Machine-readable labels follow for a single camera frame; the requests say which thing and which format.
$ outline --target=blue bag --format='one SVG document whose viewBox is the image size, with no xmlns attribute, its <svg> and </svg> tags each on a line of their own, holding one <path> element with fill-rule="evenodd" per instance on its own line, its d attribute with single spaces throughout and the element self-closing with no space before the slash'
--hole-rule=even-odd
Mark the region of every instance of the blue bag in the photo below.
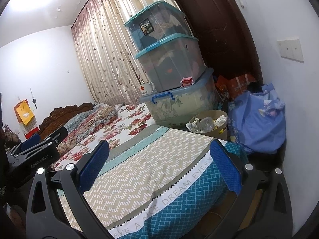
<svg viewBox="0 0 319 239">
<path fill-rule="evenodd" d="M 247 154 L 276 153 L 286 139 L 285 104 L 272 85 L 264 85 L 263 93 L 249 91 L 228 104 L 228 125 Z"/>
</svg>

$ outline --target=black label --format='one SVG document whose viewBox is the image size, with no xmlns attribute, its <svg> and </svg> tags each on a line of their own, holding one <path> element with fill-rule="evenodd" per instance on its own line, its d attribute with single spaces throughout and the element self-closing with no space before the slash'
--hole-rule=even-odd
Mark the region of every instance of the black label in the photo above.
<svg viewBox="0 0 319 239">
<path fill-rule="evenodd" d="M 140 23 L 140 27 L 141 27 L 145 36 L 154 31 L 154 28 L 153 28 L 152 24 L 150 23 L 149 19 L 142 21 Z"/>
</svg>

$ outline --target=dark brown door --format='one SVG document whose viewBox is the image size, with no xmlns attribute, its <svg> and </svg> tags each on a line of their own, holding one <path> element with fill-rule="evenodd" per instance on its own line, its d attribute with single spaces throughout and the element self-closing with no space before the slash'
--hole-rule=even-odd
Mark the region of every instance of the dark brown door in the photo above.
<svg viewBox="0 0 319 239">
<path fill-rule="evenodd" d="M 251 73 L 262 82 L 256 48 L 235 0 L 176 0 L 208 67 L 232 79 Z"/>
</svg>

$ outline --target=teal lid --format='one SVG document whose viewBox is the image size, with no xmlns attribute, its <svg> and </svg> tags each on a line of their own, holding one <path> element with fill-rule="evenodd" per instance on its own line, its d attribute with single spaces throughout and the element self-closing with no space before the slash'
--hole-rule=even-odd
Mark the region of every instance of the teal lid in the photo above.
<svg viewBox="0 0 319 239">
<path fill-rule="evenodd" d="M 207 84 L 207 82 L 209 81 L 209 79 L 212 77 L 213 72 L 214 72 L 213 68 L 206 68 L 204 73 L 199 77 L 199 79 L 193 85 L 176 88 L 176 89 L 172 89 L 169 91 L 148 95 L 145 97 L 140 97 L 138 100 L 140 103 L 144 103 L 147 101 L 152 102 L 153 97 L 154 97 L 154 99 L 157 99 L 157 98 L 169 97 L 169 96 L 172 97 L 172 100 L 175 100 L 174 96 L 182 95 L 182 94 L 186 94 L 186 93 L 193 93 L 193 92 L 201 89 L 202 87 L 204 87 Z"/>
<path fill-rule="evenodd" d="M 139 57 L 141 57 L 145 53 L 147 53 L 147 52 L 159 47 L 160 45 L 165 44 L 166 42 L 169 42 L 169 41 L 171 41 L 173 39 L 176 39 L 176 38 L 179 38 L 179 37 L 191 38 L 191 39 L 194 39 L 194 40 L 198 41 L 198 39 L 195 38 L 195 37 L 188 36 L 188 35 L 185 35 L 185 34 L 182 34 L 182 33 L 174 33 L 172 35 L 169 35 L 168 37 L 162 38 L 161 40 L 159 40 L 159 41 L 155 42 L 154 44 L 148 46 L 147 48 L 141 50 L 140 52 L 138 52 L 135 55 L 135 59 L 138 59 Z"/>
<path fill-rule="evenodd" d="M 130 22 L 132 22 L 133 20 L 135 20 L 137 17 L 139 17 L 143 12 L 151 9 L 153 6 L 159 4 L 159 3 L 163 3 L 166 7 L 169 7 L 171 10 L 176 11 L 177 13 L 183 14 L 183 16 L 185 17 L 185 14 L 180 11 L 179 9 L 175 8 L 174 6 L 170 5 L 169 3 L 165 2 L 165 1 L 157 1 L 152 3 L 151 5 L 145 7 L 144 9 L 140 10 L 137 14 L 135 14 L 133 17 L 131 17 L 126 23 L 124 23 L 124 27 L 127 26 L 127 24 L 129 24 Z"/>
</svg>

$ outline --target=yellow paper bag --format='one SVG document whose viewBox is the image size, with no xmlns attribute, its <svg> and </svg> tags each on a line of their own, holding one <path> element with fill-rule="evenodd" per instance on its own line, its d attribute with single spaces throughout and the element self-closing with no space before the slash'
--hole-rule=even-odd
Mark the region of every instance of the yellow paper bag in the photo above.
<svg viewBox="0 0 319 239">
<path fill-rule="evenodd" d="M 23 101 L 19 107 L 16 108 L 16 112 L 20 116 L 24 125 L 27 125 L 30 120 L 34 117 L 33 112 L 30 110 L 29 105 L 26 101 Z"/>
</svg>

